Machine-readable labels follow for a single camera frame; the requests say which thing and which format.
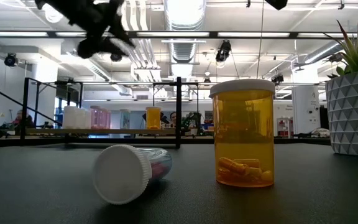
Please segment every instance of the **white bottle cap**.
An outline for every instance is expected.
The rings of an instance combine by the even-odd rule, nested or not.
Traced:
[[[219,93],[241,90],[268,90],[272,93],[276,92],[275,85],[271,81],[260,79],[231,80],[212,86],[209,97],[213,98]]]
[[[111,146],[96,159],[93,184],[105,201],[122,205],[139,197],[152,177],[147,155],[127,145]]]

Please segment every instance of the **security camera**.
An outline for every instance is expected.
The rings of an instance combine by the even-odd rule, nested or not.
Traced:
[[[230,40],[223,40],[221,47],[219,48],[218,53],[216,54],[217,62],[224,62],[230,56],[231,44]]]
[[[272,82],[274,82],[274,84],[278,85],[281,82],[284,82],[284,77],[282,74],[278,74],[278,75],[274,75],[272,77]]]
[[[5,58],[4,63],[8,67],[16,67],[19,64],[19,59],[17,59],[15,53],[9,53]]]

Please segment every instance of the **orange container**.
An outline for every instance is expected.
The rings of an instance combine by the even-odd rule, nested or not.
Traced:
[[[273,93],[266,80],[233,80],[211,88],[216,180],[238,187],[274,183]]]
[[[157,106],[146,108],[146,129],[161,129],[161,108]]]

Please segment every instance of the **ceiling beam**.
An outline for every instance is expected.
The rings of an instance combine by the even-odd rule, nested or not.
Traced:
[[[260,39],[260,32],[244,31],[205,31],[205,32],[180,32],[180,31],[127,31],[133,39]],[[343,39],[340,32],[328,32],[337,39]],[[61,32],[54,30],[0,30],[0,38],[13,39],[84,39],[85,32]],[[322,32],[263,32],[262,39],[266,40],[330,40]]]

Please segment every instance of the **black table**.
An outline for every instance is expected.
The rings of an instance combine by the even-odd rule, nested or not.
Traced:
[[[100,149],[0,148],[0,223],[358,224],[358,157],[276,145],[275,185],[241,189],[215,181],[213,145],[169,151],[164,181],[113,206],[91,181]]]

